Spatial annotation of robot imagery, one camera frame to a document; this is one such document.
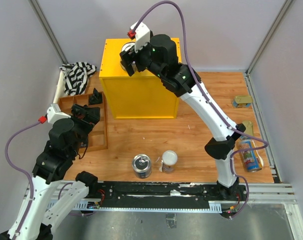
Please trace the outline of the dark blue tin can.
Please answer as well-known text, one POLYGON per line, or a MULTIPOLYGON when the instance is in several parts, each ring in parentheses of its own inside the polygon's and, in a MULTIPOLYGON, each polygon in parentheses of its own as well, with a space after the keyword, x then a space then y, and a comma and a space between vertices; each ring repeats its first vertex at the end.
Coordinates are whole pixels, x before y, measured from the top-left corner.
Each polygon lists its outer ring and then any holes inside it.
POLYGON ((152 162, 148 155, 138 154, 132 160, 132 168, 137 178, 146 179, 152 173, 152 162))

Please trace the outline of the white lid clear jar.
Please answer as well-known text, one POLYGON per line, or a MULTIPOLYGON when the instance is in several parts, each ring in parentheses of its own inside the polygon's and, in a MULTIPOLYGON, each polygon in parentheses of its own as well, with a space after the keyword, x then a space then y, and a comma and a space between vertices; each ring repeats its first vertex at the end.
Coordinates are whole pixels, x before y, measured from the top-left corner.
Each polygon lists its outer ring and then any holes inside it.
POLYGON ((161 156, 160 172, 171 174, 175 170, 175 164, 178 161, 178 155, 172 150, 165 151, 161 156))

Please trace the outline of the blue label tin can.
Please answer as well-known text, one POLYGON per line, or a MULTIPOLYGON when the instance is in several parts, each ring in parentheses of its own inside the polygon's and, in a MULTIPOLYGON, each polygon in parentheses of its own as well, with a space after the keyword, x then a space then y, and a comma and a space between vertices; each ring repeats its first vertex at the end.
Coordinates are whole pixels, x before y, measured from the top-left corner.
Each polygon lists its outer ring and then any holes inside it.
POLYGON ((131 77, 137 71, 135 62, 135 42, 131 41, 125 43, 121 48, 119 56, 122 69, 131 77))

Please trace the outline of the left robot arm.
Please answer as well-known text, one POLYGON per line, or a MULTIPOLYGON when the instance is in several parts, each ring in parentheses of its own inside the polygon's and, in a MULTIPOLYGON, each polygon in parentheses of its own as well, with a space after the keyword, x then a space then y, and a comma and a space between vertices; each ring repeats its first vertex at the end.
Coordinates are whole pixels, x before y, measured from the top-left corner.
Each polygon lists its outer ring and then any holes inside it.
POLYGON ((49 140, 37 157, 32 173, 12 163, 8 151, 10 144, 5 145, 7 163, 27 177, 29 192, 14 224, 0 233, 0 240, 51 240, 58 226, 81 199, 98 194, 98 178, 83 171, 76 176, 67 193, 48 207, 67 170, 78 157, 81 145, 89 142, 89 133, 100 118, 99 107, 73 104, 71 113, 66 114, 58 104, 52 103, 45 116, 28 126, 31 129, 44 123, 52 125, 49 140))

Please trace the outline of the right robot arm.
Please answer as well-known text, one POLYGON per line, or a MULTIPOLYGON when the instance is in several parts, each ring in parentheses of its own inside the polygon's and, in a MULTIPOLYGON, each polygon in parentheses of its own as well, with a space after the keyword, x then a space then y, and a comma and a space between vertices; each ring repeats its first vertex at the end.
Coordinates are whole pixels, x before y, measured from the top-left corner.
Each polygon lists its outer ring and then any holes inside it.
POLYGON ((130 31, 128 36, 135 43, 120 53, 121 64, 129 76, 135 71, 148 70, 202 119, 212 133, 204 149, 215 160, 218 195, 223 200, 230 200, 240 182, 235 174, 232 153, 245 126, 236 124, 222 111, 189 62, 179 62, 176 43, 168 35, 139 37, 130 31))

